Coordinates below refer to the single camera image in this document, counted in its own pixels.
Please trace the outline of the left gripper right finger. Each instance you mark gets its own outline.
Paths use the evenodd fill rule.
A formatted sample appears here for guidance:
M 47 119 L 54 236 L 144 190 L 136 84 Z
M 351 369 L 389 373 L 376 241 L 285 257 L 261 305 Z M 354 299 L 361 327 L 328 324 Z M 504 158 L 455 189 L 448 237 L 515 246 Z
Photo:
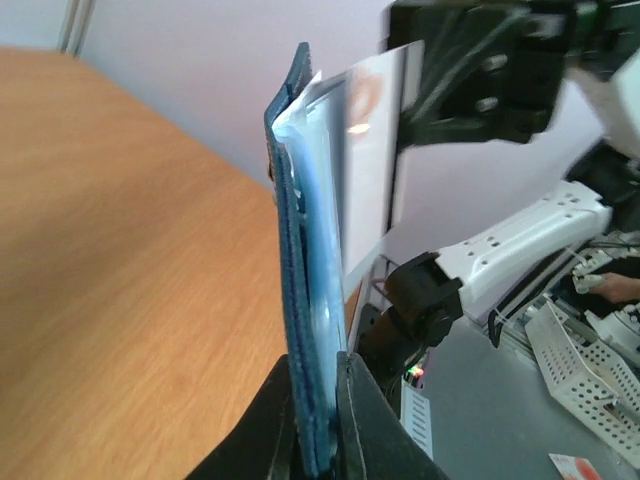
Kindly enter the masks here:
M 409 436 L 362 358 L 337 355 L 338 479 L 431 479 L 447 475 Z

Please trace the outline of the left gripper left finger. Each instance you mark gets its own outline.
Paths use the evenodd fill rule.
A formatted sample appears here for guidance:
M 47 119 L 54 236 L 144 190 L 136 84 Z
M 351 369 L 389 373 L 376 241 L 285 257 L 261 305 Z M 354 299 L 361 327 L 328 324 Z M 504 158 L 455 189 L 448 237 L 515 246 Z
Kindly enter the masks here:
M 288 357 L 281 356 L 246 411 L 189 479 L 298 479 L 300 465 Z

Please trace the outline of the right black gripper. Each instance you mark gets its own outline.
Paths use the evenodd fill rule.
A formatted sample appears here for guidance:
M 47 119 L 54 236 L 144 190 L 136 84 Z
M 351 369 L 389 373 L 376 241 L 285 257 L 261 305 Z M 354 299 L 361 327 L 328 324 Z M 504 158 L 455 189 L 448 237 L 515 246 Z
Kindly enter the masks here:
M 389 48 L 421 42 L 399 115 L 400 149 L 506 140 L 525 144 L 551 121 L 570 37 L 559 1 L 396 1 Z

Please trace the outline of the blue card holder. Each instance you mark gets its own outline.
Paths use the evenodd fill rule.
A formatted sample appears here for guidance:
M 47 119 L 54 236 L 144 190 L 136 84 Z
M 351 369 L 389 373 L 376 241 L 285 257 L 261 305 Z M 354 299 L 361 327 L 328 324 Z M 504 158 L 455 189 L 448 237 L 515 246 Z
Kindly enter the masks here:
M 336 360 L 331 351 L 322 358 L 318 335 L 312 325 L 310 228 L 299 197 L 301 171 L 294 166 L 287 144 L 276 136 L 277 117 L 292 105 L 312 80 L 310 46 L 298 44 L 284 81 L 264 112 L 268 175 L 277 207 L 281 293 L 289 375 L 301 469 L 309 479 L 333 479 L 337 451 Z

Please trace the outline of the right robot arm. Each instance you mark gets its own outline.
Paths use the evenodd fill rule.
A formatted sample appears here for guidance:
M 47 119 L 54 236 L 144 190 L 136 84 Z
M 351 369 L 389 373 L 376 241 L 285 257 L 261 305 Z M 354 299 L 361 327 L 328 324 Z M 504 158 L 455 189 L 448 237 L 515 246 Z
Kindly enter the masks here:
M 450 332 L 465 307 L 530 269 L 500 303 L 523 308 L 564 263 L 562 251 L 639 224 L 639 5 L 635 1 L 396 1 L 385 47 L 421 42 L 395 126 L 411 147 L 529 142 L 551 123 L 562 81 L 588 99 L 603 138 L 545 199 L 466 241 L 398 265 L 384 281 L 388 309 L 357 353 L 392 395 Z

